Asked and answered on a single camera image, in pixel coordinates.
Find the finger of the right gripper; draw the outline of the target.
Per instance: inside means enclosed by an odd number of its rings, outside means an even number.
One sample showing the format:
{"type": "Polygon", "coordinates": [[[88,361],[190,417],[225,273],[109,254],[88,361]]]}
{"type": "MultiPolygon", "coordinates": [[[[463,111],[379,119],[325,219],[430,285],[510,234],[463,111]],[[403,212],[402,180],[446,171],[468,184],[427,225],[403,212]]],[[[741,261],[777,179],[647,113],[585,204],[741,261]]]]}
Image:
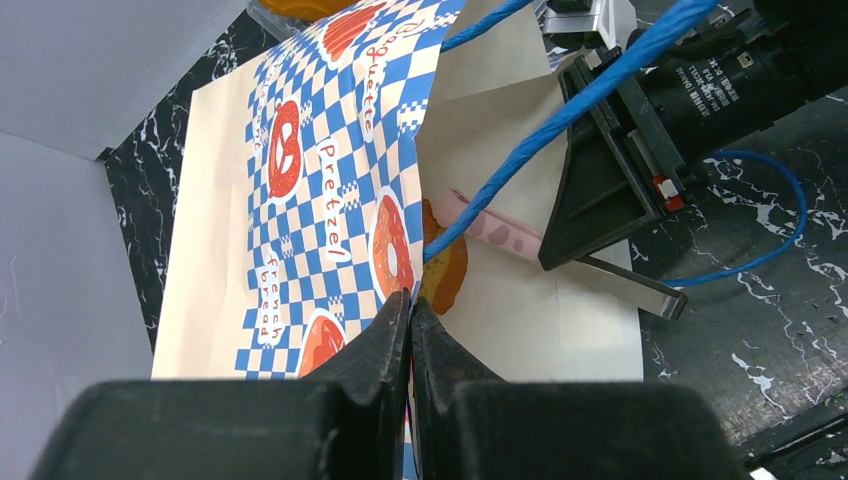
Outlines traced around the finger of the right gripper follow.
{"type": "Polygon", "coordinates": [[[661,56],[568,129],[562,176],[538,260],[546,271],[595,253],[670,215],[670,133],[647,78],[661,56]]]}

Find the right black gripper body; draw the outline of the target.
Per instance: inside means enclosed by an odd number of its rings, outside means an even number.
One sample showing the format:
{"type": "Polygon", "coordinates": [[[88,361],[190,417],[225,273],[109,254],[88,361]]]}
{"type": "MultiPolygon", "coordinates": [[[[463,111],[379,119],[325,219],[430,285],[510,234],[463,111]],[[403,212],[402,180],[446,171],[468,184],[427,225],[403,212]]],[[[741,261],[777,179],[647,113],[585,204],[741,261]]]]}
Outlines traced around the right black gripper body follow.
{"type": "Polygon", "coordinates": [[[692,162],[846,86],[847,4],[754,1],[668,49],[638,83],[692,162]]]}

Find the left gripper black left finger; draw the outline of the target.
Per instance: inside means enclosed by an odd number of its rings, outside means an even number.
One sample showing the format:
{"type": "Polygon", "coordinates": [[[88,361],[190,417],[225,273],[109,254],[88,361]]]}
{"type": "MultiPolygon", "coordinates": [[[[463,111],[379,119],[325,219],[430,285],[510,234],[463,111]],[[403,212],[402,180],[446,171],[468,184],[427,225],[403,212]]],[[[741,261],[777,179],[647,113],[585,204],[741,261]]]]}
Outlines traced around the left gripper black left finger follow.
{"type": "Polygon", "coordinates": [[[36,479],[398,479],[408,291],[298,380],[113,381],[85,390],[36,479]]]}

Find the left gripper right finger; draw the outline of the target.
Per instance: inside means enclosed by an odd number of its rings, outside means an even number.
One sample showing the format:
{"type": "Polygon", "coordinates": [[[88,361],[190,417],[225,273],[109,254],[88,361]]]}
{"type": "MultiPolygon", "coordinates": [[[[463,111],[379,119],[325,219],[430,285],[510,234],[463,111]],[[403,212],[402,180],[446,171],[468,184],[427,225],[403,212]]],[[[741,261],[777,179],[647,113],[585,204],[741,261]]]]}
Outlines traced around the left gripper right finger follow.
{"type": "Polygon", "coordinates": [[[743,479],[695,391],[640,382],[509,382],[411,314],[411,430],[422,479],[743,479]]]}

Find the small yellow fake bread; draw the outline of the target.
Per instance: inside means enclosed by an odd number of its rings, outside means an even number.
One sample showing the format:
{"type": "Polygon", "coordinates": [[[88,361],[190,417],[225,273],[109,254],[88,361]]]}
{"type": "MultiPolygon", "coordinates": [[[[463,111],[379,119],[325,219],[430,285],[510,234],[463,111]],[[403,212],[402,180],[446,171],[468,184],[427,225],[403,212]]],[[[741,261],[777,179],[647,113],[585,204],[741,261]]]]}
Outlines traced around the small yellow fake bread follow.
{"type": "Polygon", "coordinates": [[[468,269],[468,250],[464,236],[423,265],[419,296],[425,298],[436,314],[443,315],[454,305],[468,269]]]}

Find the pink metal tongs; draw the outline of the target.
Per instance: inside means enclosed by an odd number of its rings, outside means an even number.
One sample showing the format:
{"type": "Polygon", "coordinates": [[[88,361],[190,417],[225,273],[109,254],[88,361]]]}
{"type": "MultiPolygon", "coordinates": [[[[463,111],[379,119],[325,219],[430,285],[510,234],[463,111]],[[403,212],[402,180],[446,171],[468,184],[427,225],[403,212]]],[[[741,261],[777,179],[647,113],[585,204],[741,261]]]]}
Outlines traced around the pink metal tongs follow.
{"type": "MultiPolygon", "coordinates": [[[[462,193],[448,190],[431,203],[431,216],[439,226],[448,227],[469,205],[462,193]]],[[[479,213],[465,233],[534,264],[539,262],[542,234],[494,210],[479,213]]],[[[592,256],[570,262],[567,269],[588,288],[667,320],[678,319],[688,302],[679,290],[592,256]]]]}

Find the brown checkered paper bag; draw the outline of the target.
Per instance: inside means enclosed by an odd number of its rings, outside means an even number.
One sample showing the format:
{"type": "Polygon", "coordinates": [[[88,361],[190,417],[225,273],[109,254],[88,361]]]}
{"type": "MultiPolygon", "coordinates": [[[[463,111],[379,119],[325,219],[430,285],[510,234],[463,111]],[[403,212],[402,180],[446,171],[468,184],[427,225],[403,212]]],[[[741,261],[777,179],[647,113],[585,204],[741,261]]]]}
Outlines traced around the brown checkered paper bag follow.
{"type": "MultiPolygon", "coordinates": [[[[533,7],[440,53],[502,2],[361,1],[193,93],[152,378],[296,378],[424,294],[424,207],[564,104],[533,7]]],[[[512,381],[643,380],[635,307],[474,228],[441,316],[465,348],[512,381]]]]}

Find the round orange fake bun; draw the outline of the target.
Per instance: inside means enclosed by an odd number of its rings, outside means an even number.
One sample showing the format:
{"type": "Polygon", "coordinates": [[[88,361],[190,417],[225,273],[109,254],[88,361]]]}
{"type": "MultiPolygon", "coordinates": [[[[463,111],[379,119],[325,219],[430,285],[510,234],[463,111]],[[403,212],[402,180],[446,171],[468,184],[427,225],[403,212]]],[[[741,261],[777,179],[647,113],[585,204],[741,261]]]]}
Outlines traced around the round orange fake bun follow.
{"type": "Polygon", "coordinates": [[[259,0],[258,3],[276,15],[316,21],[338,13],[356,0],[259,0]]]}

